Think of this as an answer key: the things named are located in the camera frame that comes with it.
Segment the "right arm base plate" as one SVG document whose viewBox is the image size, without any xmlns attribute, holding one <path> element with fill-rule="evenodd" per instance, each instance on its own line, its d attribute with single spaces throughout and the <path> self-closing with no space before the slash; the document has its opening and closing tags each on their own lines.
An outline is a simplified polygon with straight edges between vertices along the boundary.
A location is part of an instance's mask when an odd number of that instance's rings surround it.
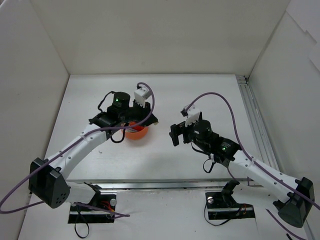
<svg viewBox="0 0 320 240">
<path fill-rule="evenodd" d="M 222 221 L 213 223 L 215 227 L 222 226 L 232 220 L 254 219 L 256 217 L 254 207 L 247 203 L 238 203 L 233 198 L 233 190 L 240 183 L 230 180 L 221 191 L 206 192 L 206 203 L 204 206 L 204 217 L 211 221 Z"/>
</svg>

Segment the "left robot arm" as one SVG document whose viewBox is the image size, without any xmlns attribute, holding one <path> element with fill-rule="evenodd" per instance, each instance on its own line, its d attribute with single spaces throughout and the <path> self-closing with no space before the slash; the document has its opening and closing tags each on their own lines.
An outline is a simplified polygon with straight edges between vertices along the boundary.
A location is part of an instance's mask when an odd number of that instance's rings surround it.
<svg viewBox="0 0 320 240">
<path fill-rule="evenodd" d="M 65 202 L 82 203 L 94 210 L 100 204 L 101 189 L 89 183 L 68 182 L 73 169 L 95 148 L 111 139 L 119 130 L 129 128 L 135 122 L 148 127 L 158 122 L 153 115 L 154 103 L 147 99 L 154 97 L 151 90 L 140 87 L 134 91 L 133 105 L 126 92 L 113 92 L 113 102 L 105 110 L 89 119 L 89 124 L 73 142 L 55 156 L 35 159 L 30 165 L 29 190 L 52 209 Z"/>
</svg>

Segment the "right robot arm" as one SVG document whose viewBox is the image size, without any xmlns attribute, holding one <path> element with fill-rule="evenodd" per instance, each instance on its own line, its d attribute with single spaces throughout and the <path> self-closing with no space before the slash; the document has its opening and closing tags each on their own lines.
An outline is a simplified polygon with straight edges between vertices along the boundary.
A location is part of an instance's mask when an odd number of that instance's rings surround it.
<svg viewBox="0 0 320 240">
<path fill-rule="evenodd" d="M 169 136 L 174 146 L 179 145 L 182 136 L 184 144 L 197 146 L 196 151 L 212 157 L 213 163 L 260 184 L 275 196 L 272 205 L 284 222 L 295 228 L 304 226 L 315 201 L 311 180 L 286 175 L 253 158 L 238 143 L 213 132 L 211 123 L 202 118 L 201 112 L 171 125 Z"/>
</svg>

